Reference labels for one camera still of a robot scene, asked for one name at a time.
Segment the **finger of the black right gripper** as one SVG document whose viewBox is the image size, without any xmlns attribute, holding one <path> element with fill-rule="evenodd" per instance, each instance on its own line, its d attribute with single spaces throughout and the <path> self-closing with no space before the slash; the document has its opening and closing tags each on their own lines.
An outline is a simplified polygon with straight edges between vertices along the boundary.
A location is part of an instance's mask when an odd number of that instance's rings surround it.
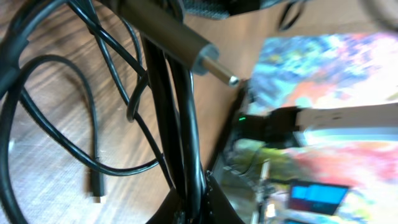
<svg viewBox="0 0 398 224">
<path fill-rule="evenodd" d="M 183 0 L 188 14 L 208 19 L 227 19 L 261 8 L 261 0 Z"/>
<path fill-rule="evenodd" d="M 239 78 L 218 61 L 220 54 L 216 46 L 153 2 L 109 0 L 102 4 L 193 73 L 211 73 L 230 87 L 238 86 Z"/>
</svg>

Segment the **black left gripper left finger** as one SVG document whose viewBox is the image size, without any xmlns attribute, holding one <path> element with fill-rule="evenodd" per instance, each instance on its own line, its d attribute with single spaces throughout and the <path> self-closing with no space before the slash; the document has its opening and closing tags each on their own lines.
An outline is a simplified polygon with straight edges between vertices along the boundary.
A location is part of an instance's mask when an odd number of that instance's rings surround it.
<svg viewBox="0 0 398 224">
<path fill-rule="evenodd" d="M 185 212 L 182 209 L 182 201 L 175 188 L 172 188 L 166 198 L 146 222 L 146 224 L 183 224 Z"/>
</svg>

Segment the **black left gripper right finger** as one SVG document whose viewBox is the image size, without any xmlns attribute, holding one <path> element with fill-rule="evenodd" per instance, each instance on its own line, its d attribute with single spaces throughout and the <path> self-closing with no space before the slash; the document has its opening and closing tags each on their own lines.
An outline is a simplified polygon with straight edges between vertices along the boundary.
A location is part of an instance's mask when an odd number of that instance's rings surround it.
<svg viewBox="0 0 398 224">
<path fill-rule="evenodd" d="M 244 224 L 211 171 L 205 174 L 207 190 L 203 210 L 205 224 Z"/>
</svg>

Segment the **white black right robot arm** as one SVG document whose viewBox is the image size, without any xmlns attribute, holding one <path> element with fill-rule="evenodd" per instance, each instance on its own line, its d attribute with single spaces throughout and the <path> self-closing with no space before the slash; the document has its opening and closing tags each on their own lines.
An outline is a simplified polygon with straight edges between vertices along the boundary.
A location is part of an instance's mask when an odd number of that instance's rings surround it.
<svg viewBox="0 0 398 224">
<path fill-rule="evenodd" d="M 185 26 L 179 12 L 167 12 L 150 1 L 103 1 L 116 15 L 126 19 L 144 33 L 153 50 L 165 52 L 178 70 L 175 81 L 181 116 L 183 142 L 196 141 L 197 118 L 192 85 L 192 72 L 212 73 L 231 87 L 239 79 L 218 61 L 218 49 Z M 321 141 L 396 141 L 397 104 L 357 106 L 334 109 L 280 108 L 266 117 L 245 115 L 240 125 L 259 127 L 256 139 L 272 147 L 304 147 L 313 140 Z"/>
</svg>

